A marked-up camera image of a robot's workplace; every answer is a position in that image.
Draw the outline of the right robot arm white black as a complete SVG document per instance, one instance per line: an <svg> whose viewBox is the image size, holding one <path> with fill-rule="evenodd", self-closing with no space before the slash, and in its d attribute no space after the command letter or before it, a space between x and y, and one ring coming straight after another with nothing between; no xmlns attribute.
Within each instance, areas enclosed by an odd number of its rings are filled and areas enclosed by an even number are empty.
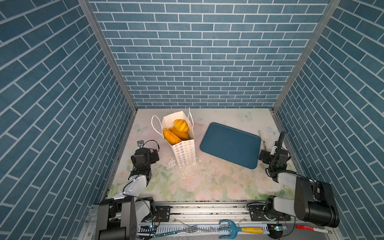
<svg viewBox="0 0 384 240"><path fill-rule="evenodd" d="M295 171L287 170L290 154L284 149L275 150L274 154L262 150L259 160L268 165L267 176L294 191L293 199L268 196L261 209L265 219L275 221L279 218L295 217L322 227L339 226L340 216L329 183L315 181Z"/></svg>

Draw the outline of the metal tongs white tips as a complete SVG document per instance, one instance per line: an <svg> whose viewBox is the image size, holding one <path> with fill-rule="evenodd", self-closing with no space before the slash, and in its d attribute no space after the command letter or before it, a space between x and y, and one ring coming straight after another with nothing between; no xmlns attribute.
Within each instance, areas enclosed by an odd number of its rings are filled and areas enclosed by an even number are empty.
<svg viewBox="0 0 384 240"><path fill-rule="evenodd" d="M263 133L262 133L261 130L259 130L259 136L260 136L260 138L261 138L261 141L262 141L264 150L267 151L266 141L265 141L265 138L264 138Z"/></svg>

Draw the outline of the sesame oval bread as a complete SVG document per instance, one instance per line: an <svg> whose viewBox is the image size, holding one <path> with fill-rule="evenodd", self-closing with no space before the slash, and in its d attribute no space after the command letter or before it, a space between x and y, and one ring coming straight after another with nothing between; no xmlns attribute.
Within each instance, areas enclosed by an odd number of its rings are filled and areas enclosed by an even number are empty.
<svg viewBox="0 0 384 240"><path fill-rule="evenodd" d="M168 129L163 129L163 135L164 135L164 139L171 145L176 145L176 144L179 144L180 142L182 142L182 140L177 137L174 133L172 133L170 130Z"/></svg>

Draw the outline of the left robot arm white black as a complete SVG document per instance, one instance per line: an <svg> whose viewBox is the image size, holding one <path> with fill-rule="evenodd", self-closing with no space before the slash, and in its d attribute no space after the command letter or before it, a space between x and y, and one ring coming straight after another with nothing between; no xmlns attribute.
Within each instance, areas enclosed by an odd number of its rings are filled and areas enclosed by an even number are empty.
<svg viewBox="0 0 384 240"><path fill-rule="evenodd" d="M152 177L151 166L159 160L158 150L139 148L131 160L133 170L122 192L99 204L96 240L135 240L139 222L155 215L153 198L142 199L139 194Z"/></svg>

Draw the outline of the large sugared twisted bun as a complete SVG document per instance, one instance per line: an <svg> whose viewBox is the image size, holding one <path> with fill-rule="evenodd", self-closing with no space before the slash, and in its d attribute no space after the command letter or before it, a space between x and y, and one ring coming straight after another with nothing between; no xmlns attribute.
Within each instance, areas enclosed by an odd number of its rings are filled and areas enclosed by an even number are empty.
<svg viewBox="0 0 384 240"><path fill-rule="evenodd" d="M188 141L190 139L188 132L179 132L175 127L169 128L169 131L182 141Z"/></svg>

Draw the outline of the white paper bag with pattern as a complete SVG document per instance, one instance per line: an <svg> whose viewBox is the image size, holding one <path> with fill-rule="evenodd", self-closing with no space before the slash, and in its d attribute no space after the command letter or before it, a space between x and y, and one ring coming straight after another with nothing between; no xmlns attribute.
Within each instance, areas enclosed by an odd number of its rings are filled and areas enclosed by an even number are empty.
<svg viewBox="0 0 384 240"><path fill-rule="evenodd" d="M182 141L179 144L171 146L164 139L163 129L169 129L171 127L174 127L174 121L177 119L185 120L188 123L188 126L189 126L188 134L190 136L190 139L188 141ZM154 120L157 120L160 123L161 125L160 130L157 130L154 127ZM152 119L151 119L151 125L153 126L153 129L155 130L155 132L161 135L162 138L170 146L175 156L175 159L177 161L177 164L180 168L184 168L196 163L194 120L191 112L188 112L188 115L186 115L183 111L175 112L163 117L162 120L160 120L157 116L154 115L152 116Z"/></svg>

